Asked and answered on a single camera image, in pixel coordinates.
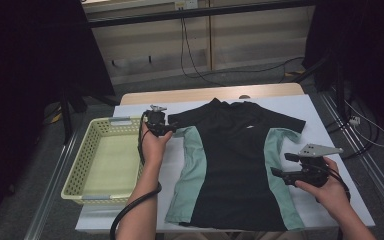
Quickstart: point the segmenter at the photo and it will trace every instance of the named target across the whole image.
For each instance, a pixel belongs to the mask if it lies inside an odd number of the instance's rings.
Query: wall outlet
[[[186,9],[198,8],[198,0],[186,0]]]
[[[178,11],[178,10],[183,10],[183,9],[187,9],[185,1],[174,2],[174,10]]]

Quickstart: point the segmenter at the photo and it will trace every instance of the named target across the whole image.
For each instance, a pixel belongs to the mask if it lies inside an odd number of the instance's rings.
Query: yellow basket
[[[78,204],[125,204],[142,173],[140,118],[90,122],[61,192]]]

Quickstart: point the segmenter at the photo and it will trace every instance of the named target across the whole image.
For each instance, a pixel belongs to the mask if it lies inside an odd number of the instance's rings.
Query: white table
[[[227,102],[235,102],[243,100],[229,100]],[[301,167],[294,162],[286,161],[283,157],[284,152],[297,153],[307,143],[314,143],[324,146],[332,146],[333,143],[318,116],[314,105],[309,96],[295,95],[270,98],[255,98],[247,99],[247,101],[255,102],[267,109],[283,113],[295,118],[306,121],[306,125],[302,132],[302,137],[299,144],[285,140],[282,152],[281,161],[284,171],[300,170]],[[167,107],[166,114],[174,114],[183,112],[192,108],[199,107],[208,101],[193,101],[179,103],[158,103],[150,102],[149,104],[138,105],[122,105],[116,108],[114,116],[139,116],[143,111],[149,109],[150,104]],[[356,210],[357,214],[367,226],[374,226],[374,221],[367,210],[355,184],[353,183],[347,169],[345,168],[339,155],[330,155],[330,158],[338,163],[339,171],[342,178],[347,183],[351,192],[351,205]],[[183,146],[182,139],[172,138],[166,148],[166,153],[163,161],[163,166],[160,173],[160,182],[163,186],[162,192],[158,195],[158,217],[157,217],[157,232],[171,231],[216,231],[213,229],[200,229],[181,227],[164,222],[165,214],[168,210],[174,185],[180,176],[180,171],[183,167]],[[300,189],[290,187],[291,195],[295,207],[300,214],[306,229],[316,229],[325,227],[337,226],[337,223],[329,216],[327,211],[318,204],[314,197]],[[122,206],[83,206],[76,230],[88,233],[108,233],[111,223]]]

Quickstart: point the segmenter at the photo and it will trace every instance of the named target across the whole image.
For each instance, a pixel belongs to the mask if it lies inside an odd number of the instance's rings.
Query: human hand
[[[339,172],[335,161],[327,157],[324,157],[324,160],[329,168]],[[351,208],[344,187],[334,177],[329,177],[328,181],[320,188],[299,180],[295,182],[295,185],[315,196],[336,220],[338,220],[340,214],[346,213],[347,208]]]
[[[145,123],[142,124],[142,152],[145,163],[161,166],[166,143],[170,140],[173,132],[167,132],[162,137],[156,137]]]

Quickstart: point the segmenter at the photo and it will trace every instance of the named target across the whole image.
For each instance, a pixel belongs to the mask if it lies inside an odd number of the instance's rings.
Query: human arm
[[[329,168],[338,172],[336,162],[327,157],[324,160]],[[295,182],[295,185],[317,198],[330,216],[338,222],[346,239],[375,239],[352,208],[342,184],[337,179],[329,177],[326,184],[320,188],[299,180]]]
[[[168,132],[163,137],[155,137],[151,132],[148,132],[145,124],[142,126],[142,134],[142,151],[145,164],[142,175],[127,204],[157,188],[165,146],[172,136],[172,132]],[[133,208],[121,219],[117,239],[155,239],[156,222],[157,196],[155,195]]]

